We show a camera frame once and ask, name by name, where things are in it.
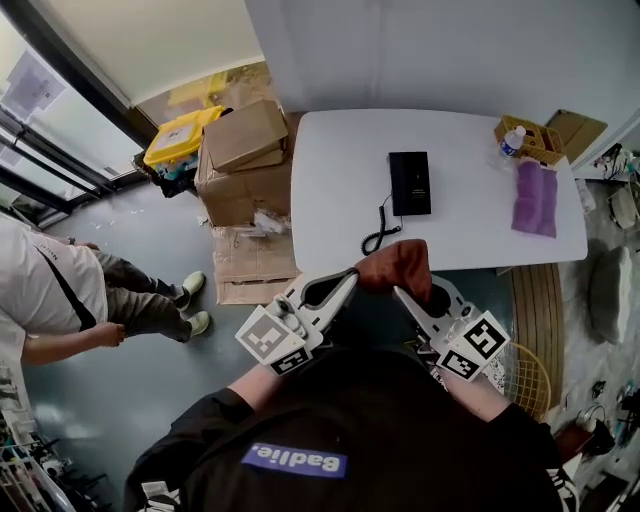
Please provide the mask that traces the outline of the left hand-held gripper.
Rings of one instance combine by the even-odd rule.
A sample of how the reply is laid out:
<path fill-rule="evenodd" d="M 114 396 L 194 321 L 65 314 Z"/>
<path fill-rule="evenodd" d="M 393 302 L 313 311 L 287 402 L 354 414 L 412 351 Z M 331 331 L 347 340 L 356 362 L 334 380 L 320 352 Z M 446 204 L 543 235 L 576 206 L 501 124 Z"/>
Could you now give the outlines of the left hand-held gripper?
<path fill-rule="evenodd" d="M 349 268 L 331 275 L 303 273 L 266 306 L 257 306 L 236 341 L 262 367 L 283 376 L 330 348 L 327 330 L 348 305 L 359 280 Z"/>

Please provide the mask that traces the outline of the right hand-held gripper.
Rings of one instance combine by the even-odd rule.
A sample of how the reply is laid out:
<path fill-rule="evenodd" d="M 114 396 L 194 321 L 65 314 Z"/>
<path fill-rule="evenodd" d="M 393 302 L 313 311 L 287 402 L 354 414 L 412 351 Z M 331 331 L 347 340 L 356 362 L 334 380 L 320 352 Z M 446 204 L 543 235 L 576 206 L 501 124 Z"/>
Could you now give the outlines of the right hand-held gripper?
<path fill-rule="evenodd" d="M 416 331 L 416 353 L 457 377 L 474 380 L 511 341 L 494 315 L 466 301 L 448 280 L 432 278 L 429 302 L 421 306 L 396 286 L 393 297 Z"/>

